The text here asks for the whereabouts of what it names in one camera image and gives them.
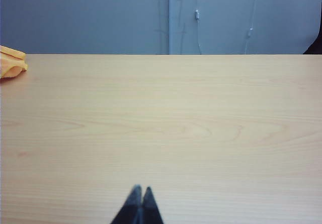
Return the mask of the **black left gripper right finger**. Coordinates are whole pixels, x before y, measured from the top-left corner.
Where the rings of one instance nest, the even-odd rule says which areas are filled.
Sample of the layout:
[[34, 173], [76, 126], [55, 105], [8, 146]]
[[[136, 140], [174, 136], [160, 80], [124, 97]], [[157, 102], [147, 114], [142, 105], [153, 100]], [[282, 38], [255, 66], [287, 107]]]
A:
[[145, 191], [141, 208], [141, 223], [164, 224], [151, 187]]

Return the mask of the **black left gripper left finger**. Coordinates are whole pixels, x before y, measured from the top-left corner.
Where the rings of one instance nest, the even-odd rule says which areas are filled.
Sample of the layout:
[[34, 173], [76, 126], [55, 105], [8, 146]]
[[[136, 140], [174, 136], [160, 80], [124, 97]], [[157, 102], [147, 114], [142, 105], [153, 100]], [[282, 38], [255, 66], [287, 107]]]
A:
[[141, 223], [141, 198], [141, 186], [134, 185], [111, 223]]

